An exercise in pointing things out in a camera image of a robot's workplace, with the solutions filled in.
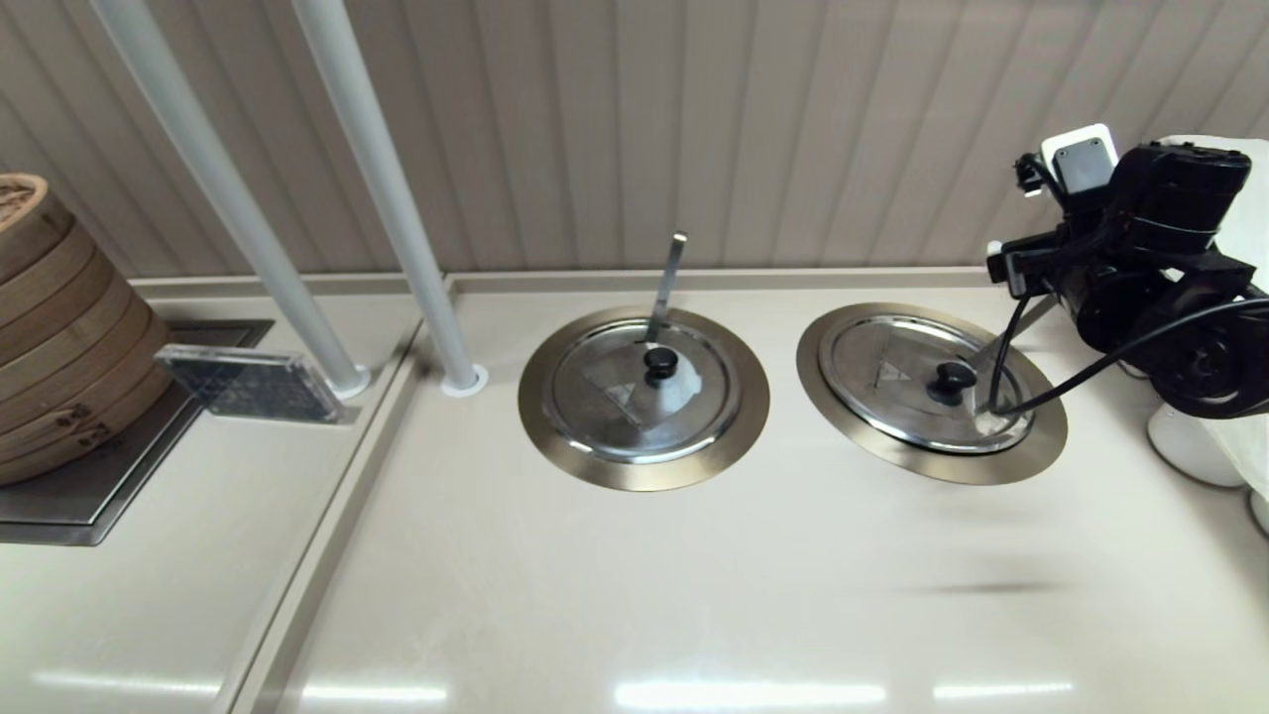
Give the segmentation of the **bamboo steamer stack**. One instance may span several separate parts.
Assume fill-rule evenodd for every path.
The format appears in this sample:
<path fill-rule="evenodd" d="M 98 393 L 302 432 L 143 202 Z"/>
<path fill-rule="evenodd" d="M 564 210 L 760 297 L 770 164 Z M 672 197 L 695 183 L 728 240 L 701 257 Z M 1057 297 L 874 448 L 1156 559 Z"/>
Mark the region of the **bamboo steamer stack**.
<path fill-rule="evenodd" d="M 171 387 L 168 322 L 36 175 L 0 175 L 0 487 L 136 424 Z"/>

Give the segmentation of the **clear acrylic sign holder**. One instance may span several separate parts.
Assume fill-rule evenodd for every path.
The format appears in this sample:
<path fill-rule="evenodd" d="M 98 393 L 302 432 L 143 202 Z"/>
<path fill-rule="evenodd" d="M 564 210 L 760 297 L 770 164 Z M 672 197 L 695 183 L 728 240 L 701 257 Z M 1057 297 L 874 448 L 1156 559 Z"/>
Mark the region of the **clear acrylic sign holder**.
<path fill-rule="evenodd" d="M 183 389 L 218 417 L 343 424 L 335 391 L 299 353 L 168 344 L 155 353 Z"/>

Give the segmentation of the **white metal pole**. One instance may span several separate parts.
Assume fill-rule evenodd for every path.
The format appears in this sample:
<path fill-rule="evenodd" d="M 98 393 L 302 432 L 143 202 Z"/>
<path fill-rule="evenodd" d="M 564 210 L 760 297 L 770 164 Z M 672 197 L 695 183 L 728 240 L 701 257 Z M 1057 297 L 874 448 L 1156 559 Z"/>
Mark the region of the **white metal pole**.
<path fill-rule="evenodd" d="M 146 0 L 89 1 L 195 185 L 206 194 L 291 328 L 312 353 L 336 397 L 346 401 L 364 392 L 371 384 L 369 369 L 349 356 L 305 287 L 266 213 L 209 122 Z"/>
<path fill-rule="evenodd" d="M 489 386 L 489 370 L 472 360 L 464 342 L 346 4 L 291 0 L 291 8 L 409 289 L 421 308 L 442 367 L 442 391 L 453 398 L 478 394 Z"/>

